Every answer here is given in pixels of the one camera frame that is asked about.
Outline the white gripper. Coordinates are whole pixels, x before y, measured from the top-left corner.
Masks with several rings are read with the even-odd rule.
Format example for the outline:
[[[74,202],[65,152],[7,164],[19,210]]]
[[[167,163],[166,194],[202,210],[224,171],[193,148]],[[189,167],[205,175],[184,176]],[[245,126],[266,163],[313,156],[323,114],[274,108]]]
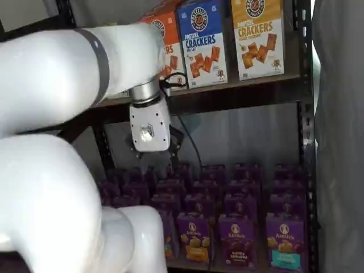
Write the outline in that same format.
[[[165,98],[146,104],[130,105],[131,135],[125,139],[133,155],[141,160],[143,152],[160,152],[169,148],[171,167],[178,170],[178,152],[184,133],[171,125]]]

